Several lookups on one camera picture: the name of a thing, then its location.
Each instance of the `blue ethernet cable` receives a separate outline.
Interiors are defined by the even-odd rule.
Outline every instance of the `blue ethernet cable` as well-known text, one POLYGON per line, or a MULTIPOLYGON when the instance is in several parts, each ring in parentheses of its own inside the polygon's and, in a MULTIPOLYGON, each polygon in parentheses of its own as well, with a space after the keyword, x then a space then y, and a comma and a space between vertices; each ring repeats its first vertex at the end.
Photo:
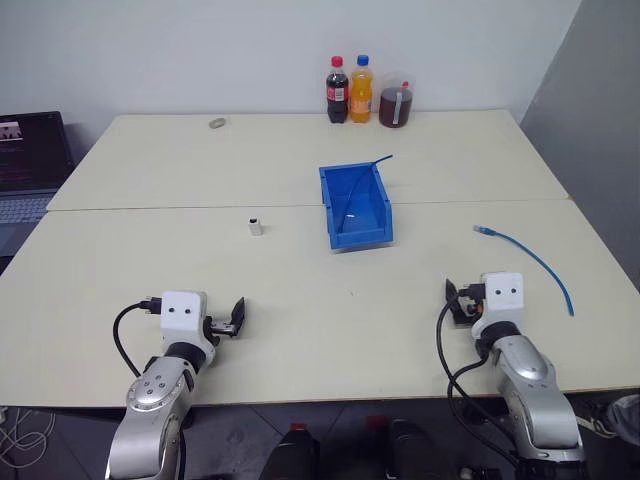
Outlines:
POLYGON ((349 195, 347 195, 347 202, 344 205, 344 213, 342 214, 342 219, 340 220, 340 225, 338 226, 338 232, 341 232, 342 229, 344 228, 344 221, 347 218, 347 212, 349 211, 349 204, 351 203, 351 197, 353 196, 353 192, 355 191, 356 187, 358 186, 358 183, 360 183, 360 180, 362 180, 364 178, 364 176, 369 173, 369 169, 373 169, 373 167, 375 165, 377 165, 378 163, 386 160, 387 158, 391 158, 393 157, 393 155, 387 155, 386 157, 382 157, 378 160, 376 160, 375 162, 371 162, 369 163, 369 168, 366 169, 364 172, 362 172, 360 174, 360 176, 358 178, 356 178, 356 181, 353 182, 353 186, 351 187, 351 191, 349 192, 349 195))
POLYGON ((567 287, 564 286, 564 283, 562 283, 562 280, 560 280, 560 277, 558 277, 558 275, 556 275, 556 272, 551 270, 551 267, 549 267, 549 265, 544 263, 544 260, 542 260, 539 256, 537 256, 535 253, 533 253, 531 250, 529 250, 527 247, 525 247, 523 244, 521 244, 515 238, 510 237, 509 235, 505 235, 504 233, 496 232, 494 229, 489 228, 489 227, 481 227, 480 225, 474 225, 473 229, 476 232, 482 233, 484 235, 489 235, 491 237, 504 238, 505 240, 513 243, 514 245, 520 247, 522 250, 527 252, 531 256, 531 258, 533 258, 536 262, 538 262, 542 266, 542 268, 544 268, 549 273, 549 275, 551 275, 553 277, 553 279, 556 281, 556 283, 560 287, 560 290, 562 290, 562 294, 564 295, 564 299, 567 302, 567 308, 569 310, 569 315, 571 315, 572 317, 574 316, 573 303, 571 303, 571 297, 569 296, 569 292, 567 291, 567 287))

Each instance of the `laptop screen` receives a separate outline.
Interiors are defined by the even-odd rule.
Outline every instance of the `laptop screen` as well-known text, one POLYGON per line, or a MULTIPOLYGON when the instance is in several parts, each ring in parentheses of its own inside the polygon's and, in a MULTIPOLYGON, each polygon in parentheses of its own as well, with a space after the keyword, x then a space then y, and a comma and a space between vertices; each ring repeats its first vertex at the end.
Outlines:
POLYGON ((59 112, 0 115, 0 194, 57 189, 73 167, 59 112))

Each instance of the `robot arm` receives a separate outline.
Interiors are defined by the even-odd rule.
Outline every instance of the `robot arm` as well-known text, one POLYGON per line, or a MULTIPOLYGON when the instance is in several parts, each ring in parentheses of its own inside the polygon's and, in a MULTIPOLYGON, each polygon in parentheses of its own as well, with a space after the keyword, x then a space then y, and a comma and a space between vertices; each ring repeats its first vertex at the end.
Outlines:
POLYGON ((192 404, 199 373, 211 364, 220 339, 235 336, 244 321, 244 299, 230 323, 206 316, 206 295, 167 292, 160 324, 163 356, 153 357, 127 392, 127 410, 118 426, 105 478, 173 480, 181 463, 181 427, 192 404))
MULTIPOLYGON (((519 461, 518 478, 588 478, 576 417, 558 388, 555 368, 520 333, 524 311, 522 275, 491 273, 483 275, 481 281, 471 289, 482 292, 476 294, 475 305, 469 308, 475 314, 471 334, 480 356, 491 354, 498 391, 509 407, 519 461)), ((459 305, 455 310, 457 323, 464 323, 460 317, 464 310, 459 305)))

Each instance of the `white cable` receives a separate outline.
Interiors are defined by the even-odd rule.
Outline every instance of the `white cable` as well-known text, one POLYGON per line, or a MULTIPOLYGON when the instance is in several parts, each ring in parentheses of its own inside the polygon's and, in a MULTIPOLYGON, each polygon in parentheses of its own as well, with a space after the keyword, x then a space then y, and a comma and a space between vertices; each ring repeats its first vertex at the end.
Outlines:
POLYGON ((27 413, 20 416, 20 408, 18 408, 16 412, 16 419, 11 430, 7 432, 4 428, 0 428, 0 460, 10 468, 22 469, 30 467, 31 465, 37 463, 47 451, 47 440, 49 438, 49 435, 51 435, 51 433, 53 432, 53 428, 56 422, 56 415, 55 413, 51 414, 51 416, 49 417, 49 423, 45 427, 44 431, 31 431, 20 435, 19 427, 27 418, 29 418, 31 413, 31 410, 27 410, 27 413), (5 442, 9 442, 9 444, 6 448, 2 449, 5 442), (34 460, 31 460, 30 462, 27 462, 25 464, 14 464, 6 458, 7 454, 14 448, 20 450, 21 452, 29 452, 38 446, 40 446, 40 453, 38 454, 38 456, 34 460))
POLYGON ((599 437, 610 439, 618 436, 615 432, 610 432, 609 430, 607 430, 600 420, 596 420, 593 418, 591 418, 591 420, 587 420, 586 418, 576 417, 576 421, 578 422, 578 425, 586 428, 587 430, 591 430, 599 437))

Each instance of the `laptop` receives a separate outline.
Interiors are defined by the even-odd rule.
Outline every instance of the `laptop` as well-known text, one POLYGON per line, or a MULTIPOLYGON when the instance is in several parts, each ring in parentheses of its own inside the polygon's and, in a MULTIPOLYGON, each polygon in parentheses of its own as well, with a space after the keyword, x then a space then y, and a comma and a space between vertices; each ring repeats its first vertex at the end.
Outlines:
POLYGON ((60 112, 0 115, 0 257, 15 255, 73 168, 60 112))

